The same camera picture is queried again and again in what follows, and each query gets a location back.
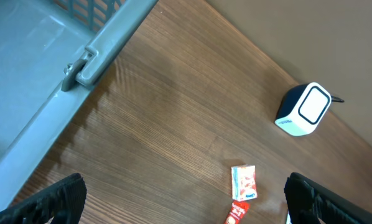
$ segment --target black plastic object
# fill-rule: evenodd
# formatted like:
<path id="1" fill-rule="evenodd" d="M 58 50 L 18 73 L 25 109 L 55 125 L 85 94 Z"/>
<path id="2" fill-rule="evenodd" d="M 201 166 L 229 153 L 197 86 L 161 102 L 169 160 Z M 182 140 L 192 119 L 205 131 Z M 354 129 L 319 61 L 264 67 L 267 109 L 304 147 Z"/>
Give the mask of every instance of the black plastic object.
<path id="1" fill-rule="evenodd" d="M 298 173 L 284 187 L 292 224 L 372 224 L 372 214 Z"/>
<path id="2" fill-rule="evenodd" d="M 86 200 L 86 187 L 80 174 L 72 174 L 41 190 L 23 202 L 0 212 L 3 223 L 78 223 Z"/>

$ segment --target crate handle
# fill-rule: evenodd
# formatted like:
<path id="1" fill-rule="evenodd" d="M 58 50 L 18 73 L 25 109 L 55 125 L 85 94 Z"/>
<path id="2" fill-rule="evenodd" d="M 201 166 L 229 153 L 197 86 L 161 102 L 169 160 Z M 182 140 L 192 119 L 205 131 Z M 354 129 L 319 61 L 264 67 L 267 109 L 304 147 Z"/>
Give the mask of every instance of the crate handle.
<path id="1" fill-rule="evenodd" d="M 157 0 L 127 0 L 86 45 L 87 54 L 81 58 L 88 58 L 88 62 L 76 75 L 77 82 L 84 86 L 95 84 L 156 3 Z"/>
<path id="2" fill-rule="evenodd" d="M 66 77 L 63 79 L 62 82 L 62 91 L 68 91 L 73 88 L 75 77 L 77 73 L 82 70 L 85 64 L 86 60 L 84 59 L 78 59 L 74 63 L 67 64 L 67 68 L 64 68 L 64 74 L 66 74 Z"/>

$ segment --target gray plastic crate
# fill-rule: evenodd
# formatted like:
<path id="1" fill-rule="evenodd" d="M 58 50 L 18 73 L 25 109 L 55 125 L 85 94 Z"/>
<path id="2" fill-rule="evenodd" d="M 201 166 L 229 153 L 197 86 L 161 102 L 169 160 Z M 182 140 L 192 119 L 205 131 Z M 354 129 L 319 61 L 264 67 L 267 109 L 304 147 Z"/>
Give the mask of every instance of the gray plastic crate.
<path id="1" fill-rule="evenodd" d="M 0 211 L 156 2 L 0 0 Z"/>

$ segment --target snack packet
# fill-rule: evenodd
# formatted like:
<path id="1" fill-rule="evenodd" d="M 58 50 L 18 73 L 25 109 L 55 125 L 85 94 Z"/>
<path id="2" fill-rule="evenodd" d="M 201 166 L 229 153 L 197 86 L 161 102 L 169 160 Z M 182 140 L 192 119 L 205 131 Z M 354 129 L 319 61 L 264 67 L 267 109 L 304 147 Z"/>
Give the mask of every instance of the snack packet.
<path id="1" fill-rule="evenodd" d="M 234 201 L 224 224 L 238 224 L 249 209 L 249 203 Z"/>
<path id="2" fill-rule="evenodd" d="M 255 184 L 255 166 L 235 166 L 231 168 L 233 200 L 239 202 L 258 197 Z"/>

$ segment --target wooden table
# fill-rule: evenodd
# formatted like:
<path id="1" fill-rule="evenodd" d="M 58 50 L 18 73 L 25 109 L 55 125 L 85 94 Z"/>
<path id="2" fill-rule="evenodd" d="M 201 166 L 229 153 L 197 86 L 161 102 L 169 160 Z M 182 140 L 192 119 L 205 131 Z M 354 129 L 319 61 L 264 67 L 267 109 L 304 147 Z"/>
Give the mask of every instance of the wooden table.
<path id="1" fill-rule="evenodd" d="M 230 167 L 253 164 L 242 223 L 285 221 L 291 172 L 372 212 L 367 143 L 332 113 L 301 138 L 274 125 L 296 84 L 205 1 L 160 0 L 16 202 L 79 172 L 82 222 L 223 223 Z"/>

